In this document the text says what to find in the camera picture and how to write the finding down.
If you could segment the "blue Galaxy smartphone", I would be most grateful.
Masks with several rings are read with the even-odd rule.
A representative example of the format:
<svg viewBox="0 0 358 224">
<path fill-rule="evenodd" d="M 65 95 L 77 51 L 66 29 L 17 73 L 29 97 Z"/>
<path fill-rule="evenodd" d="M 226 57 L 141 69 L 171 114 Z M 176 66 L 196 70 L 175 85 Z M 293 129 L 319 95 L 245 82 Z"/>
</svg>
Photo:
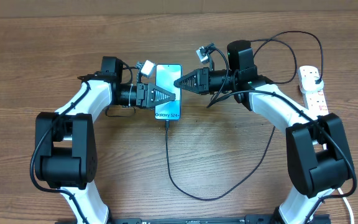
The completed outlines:
<svg viewBox="0 0 358 224">
<path fill-rule="evenodd" d="M 155 119 L 177 121 L 181 118 L 181 89 L 174 81 L 181 78 L 180 64 L 159 64 L 156 67 Z"/>
</svg>

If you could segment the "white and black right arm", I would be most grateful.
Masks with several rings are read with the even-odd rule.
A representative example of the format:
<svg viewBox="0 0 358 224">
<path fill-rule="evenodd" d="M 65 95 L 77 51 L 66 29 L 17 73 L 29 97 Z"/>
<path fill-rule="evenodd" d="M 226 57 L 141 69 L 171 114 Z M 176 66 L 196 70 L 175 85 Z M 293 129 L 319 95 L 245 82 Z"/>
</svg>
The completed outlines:
<svg viewBox="0 0 358 224">
<path fill-rule="evenodd" d="M 173 84 L 200 95 L 213 94 L 210 105 L 233 96 L 249 111 L 285 134 L 287 169 L 293 184 L 286 200 L 266 223 L 327 223 L 314 216 L 330 198 L 345 198 L 357 188 L 357 177 L 343 123 L 334 113 L 320 115 L 287 97 L 277 82 L 259 75 L 249 40 L 227 45 L 226 69 L 193 70 Z"/>
</svg>

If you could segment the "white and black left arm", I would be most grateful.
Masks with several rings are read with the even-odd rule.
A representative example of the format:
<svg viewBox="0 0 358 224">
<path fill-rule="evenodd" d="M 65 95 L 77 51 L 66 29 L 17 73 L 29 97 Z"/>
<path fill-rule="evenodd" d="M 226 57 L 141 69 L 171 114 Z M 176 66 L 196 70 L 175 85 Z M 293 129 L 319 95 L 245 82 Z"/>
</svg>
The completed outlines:
<svg viewBox="0 0 358 224">
<path fill-rule="evenodd" d="M 132 67 L 117 57 L 104 56 L 100 70 L 79 77 L 81 88 L 54 112 L 41 112 L 35 120 L 35 149 L 30 159 L 30 179 L 40 191 L 60 194 L 68 202 L 76 223 L 113 223 L 94 178 L 98 166 L 94 122 L 111 105 L 153 109 L 178 99 L 172 90 L 153 83 L 155 64 L 137 63 L 136 83 L 123 82 Z"/>
</svg>

